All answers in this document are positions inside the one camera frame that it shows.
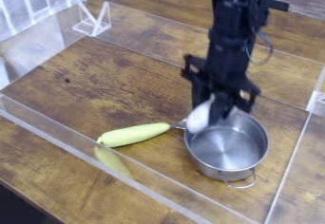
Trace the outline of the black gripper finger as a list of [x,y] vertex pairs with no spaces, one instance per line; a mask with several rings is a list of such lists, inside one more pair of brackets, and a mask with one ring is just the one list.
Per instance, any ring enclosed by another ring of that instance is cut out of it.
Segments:
[[194,76],[192,79],[192,105],[197,107],[204,103],[212,95],[208,80],[201,76]]
[[237,107],[246,113],[251,113],[256,103],[257,96],[241,91],[238,93]]

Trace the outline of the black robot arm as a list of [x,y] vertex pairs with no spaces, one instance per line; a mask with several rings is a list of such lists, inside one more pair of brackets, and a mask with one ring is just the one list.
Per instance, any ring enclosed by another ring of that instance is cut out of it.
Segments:
[[[185,56],[184,77],[192,81],[192,103],[214,99],[210,109],[214,115],[229,114],[236,106],[251,111],[253,98],[261,94],[246,77],[246,70],[267,18],[267,0],[213,0],[208,56]],[[245,100],[241,91],[252,98]]]

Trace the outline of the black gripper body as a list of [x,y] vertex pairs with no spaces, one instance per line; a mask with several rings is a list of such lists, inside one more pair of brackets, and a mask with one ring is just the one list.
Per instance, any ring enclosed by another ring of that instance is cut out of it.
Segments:
[[241,91],[256,96],[261,94],[261,89],[246,76],[249,66],[246,52],[252,51],[252,46],[251,40],[221,43],[217,39],[212,39],[206,58],[190,54],[185,56],[186,66],[182,69],[182,76],[190,82],[194,76],[205,78],[212,94],[226,95],[229,104],[237,104]]

